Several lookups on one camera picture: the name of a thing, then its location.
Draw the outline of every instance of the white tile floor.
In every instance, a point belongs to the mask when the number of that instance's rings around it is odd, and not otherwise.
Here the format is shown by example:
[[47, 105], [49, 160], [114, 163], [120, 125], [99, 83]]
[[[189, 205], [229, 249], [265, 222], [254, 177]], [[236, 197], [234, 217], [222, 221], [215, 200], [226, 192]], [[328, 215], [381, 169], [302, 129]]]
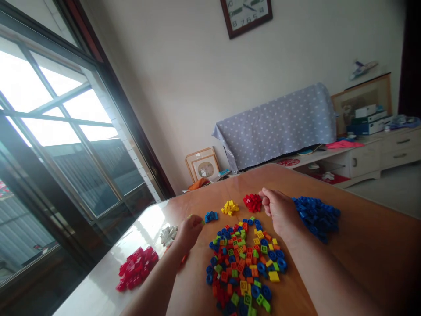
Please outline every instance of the white tile floor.
[[366, 180], [346, 190], [421, 219], [421, 162], [385, 170], [381, 179]]

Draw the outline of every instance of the wooden table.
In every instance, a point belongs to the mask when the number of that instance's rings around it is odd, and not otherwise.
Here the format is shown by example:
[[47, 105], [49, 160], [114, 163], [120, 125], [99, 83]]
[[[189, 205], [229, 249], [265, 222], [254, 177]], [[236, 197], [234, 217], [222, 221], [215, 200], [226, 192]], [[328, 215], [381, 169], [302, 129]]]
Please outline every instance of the wooden table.
[[[175, 280], [167, 314], [221, 315], [216, 309], [212, 289], [205, 281], [205, 269], [212, 256], [209, 242], [226, 224], [233, 226], [243, 218], [250, 218], [243, 197], [258, 193], [263, 186], [279, 189], [291, 197], [320, 198], [339, 208], [342, 211], [339, 232], [330, 237], [327, 248], [385, 309], [395, 313], [403, 311], [421, 267], [421, 222], [295, 171], [269, 164], [149, 207], [55, 315], [118, 315], [133, 296], [131, 291], [122, 294], [115, 290], [119, 281], [118, 269], [126, 257], [139, 246], [148, 245], [152, 245], [161, 257], [164, 253], [159, 238], [161, 229], [180, 224], [192, 213], [204, 217], [209, 211], [218, 211], [219, 221], [203, 228]], [[233, 217], [221, 213], [227, 200], [240, 205], [240, 211]], [[270, 235], [275, 236], [271, 220], [264, 212], [255, 217]], [[278, 240], [289, 266], [287, 274], [281, 275], [281, 283], [269, 284], [273, 293], [272, 314], [316, 315], [288, 249], [280, 238]], [[247, 244], [252, 243], [249, 233]], [[258, 313], [266, 312], [259, 308]]]

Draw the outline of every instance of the hand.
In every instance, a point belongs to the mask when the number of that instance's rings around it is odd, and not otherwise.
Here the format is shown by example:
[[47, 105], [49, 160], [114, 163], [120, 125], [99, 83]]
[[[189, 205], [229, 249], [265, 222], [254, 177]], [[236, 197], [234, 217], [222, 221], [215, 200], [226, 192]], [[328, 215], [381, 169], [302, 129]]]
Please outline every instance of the hand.
[[198, 215], [190, 215], [178, 228], [174, 244], [180, 249], [183, 255], [187, 254], [195, 245], [200, 232], [203, 229], [203, 218]]
[[298, 215], [292, 199], [278, 190], [263, 188], [262, 197], [264, 211], [272, 218], [275, 232], [282, 237], [286, 230], [292, 227], [303, 228], [304, 224]]

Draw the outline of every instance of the clock hand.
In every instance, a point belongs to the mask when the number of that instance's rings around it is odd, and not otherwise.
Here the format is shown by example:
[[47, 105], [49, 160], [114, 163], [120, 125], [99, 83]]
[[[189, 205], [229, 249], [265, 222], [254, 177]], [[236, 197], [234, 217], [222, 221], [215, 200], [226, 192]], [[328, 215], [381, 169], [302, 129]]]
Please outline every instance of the clock hand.
[[257, 10], [256, 9], [253, 9], [252, 7], [249, 7], [248, 5], [246, 5], [246, 4], [243, 4], [243, 6], [244, 7], [246, 7], [247, 9], [250, 9], [251, 11], [256, 11], [257, 12]]

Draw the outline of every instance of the pile of red blocks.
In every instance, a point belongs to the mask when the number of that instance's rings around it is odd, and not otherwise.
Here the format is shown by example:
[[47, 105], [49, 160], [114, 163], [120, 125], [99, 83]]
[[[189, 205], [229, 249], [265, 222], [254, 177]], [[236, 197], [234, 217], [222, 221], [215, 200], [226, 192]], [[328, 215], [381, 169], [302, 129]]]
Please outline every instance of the pile of red blocks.
[[127, 261], [120, 267], [118, 275], [122, 278], [116, 290], [124, 292], [126, 289], [132, 290], [140, 285], [148, 277], [149, 272], [157, 262], [158, 254], [152, 247], [146, 248], [145, 251], [140, 247], [127, 257]]
[[246, 195], [246, 197], [243, 198], [243, 201], [250, 213], [260, 212], [262, 208], [262, 198], [260, 197], [260, 195]]

